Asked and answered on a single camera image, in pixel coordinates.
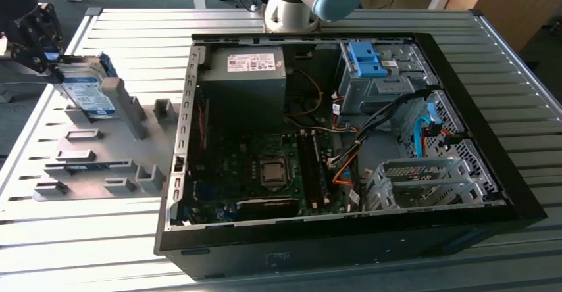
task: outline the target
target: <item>aluminum table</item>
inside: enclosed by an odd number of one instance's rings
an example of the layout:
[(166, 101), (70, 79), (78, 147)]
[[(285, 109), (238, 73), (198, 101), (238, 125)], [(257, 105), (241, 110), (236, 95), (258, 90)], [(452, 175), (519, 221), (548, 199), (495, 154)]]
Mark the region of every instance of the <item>aluminum table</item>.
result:
[[(48, 86), (0, 171), (0, 290), (562, 290), (562, 108), (485, 19), (468, 11), (359, 10), (323, 30), (435, 36), (548, 218), (444, 258), (194, 282), (152, 253), (158, 198), (30, 199), (69, 123)], [(234, 9), (90, 9), (68, 53), (104, 51), (141, 103), (178, 102), (190, 34), (260, 31), (258, 16)]]

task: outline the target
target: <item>ram slot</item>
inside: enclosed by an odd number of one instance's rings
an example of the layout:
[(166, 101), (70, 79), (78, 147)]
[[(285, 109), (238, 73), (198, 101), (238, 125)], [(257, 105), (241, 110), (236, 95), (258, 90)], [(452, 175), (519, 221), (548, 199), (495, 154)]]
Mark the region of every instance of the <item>ram slot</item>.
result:
[(304, 197), (309, 208), (321, 208), (327, 200), (327, 181), (313, 132), (299, 132), (296, 136)]

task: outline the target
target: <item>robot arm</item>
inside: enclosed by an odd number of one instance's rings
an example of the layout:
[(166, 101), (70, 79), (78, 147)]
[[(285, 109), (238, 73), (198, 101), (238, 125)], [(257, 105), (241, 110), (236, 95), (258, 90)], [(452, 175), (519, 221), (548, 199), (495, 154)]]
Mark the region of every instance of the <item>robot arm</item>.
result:
[(24, 74), (49, 74), (62, 53), (54, 7), (37, 0), (0, 0), (0, 33), (8, 39), (3, 58)]
[(343, 19), (361, 0), (269, 0), (265, 29), (269, 32), (309, 32), (323, 21)]

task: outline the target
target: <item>floor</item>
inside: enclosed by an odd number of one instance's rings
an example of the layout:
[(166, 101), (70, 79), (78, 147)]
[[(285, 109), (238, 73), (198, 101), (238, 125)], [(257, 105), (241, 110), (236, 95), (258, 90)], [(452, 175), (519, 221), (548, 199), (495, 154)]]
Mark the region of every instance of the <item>floor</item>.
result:
[[(62, 26), (65, 41), (72, 38), (85, 10), (89, 7), (104, 8), (193, 8), (192, 0), (82, 0), (69, 3), (65, 0), (40, 0), (53, 3), (57, 17)], [(206, 0), (209, 8), (232, 8), (228, 1)], [(528, 46), (520, 52), (523, 60), (532, 63), (537, 78), (556, 96), (562, 98), (562, 37), (549, 36), (547, 29), (536, 33)], [(9, 91), (13, 99), (9, 103), (0, 103), (0, 166), (12, 150), (26, 118), (37, 103), (44, 85), (36, 84), (41, 79), (34, 76), (0, 74), (0, 86)]]

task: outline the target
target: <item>motherboard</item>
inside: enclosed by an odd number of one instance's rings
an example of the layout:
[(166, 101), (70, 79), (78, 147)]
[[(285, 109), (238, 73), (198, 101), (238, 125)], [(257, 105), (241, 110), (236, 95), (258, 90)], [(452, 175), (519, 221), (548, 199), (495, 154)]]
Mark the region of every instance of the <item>motherboard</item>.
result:
[(343, 191), (323, 169), (335, 153), (329, 133), (220, 135), (205, 150), (193, 175), (192, 223), (344, 211)]

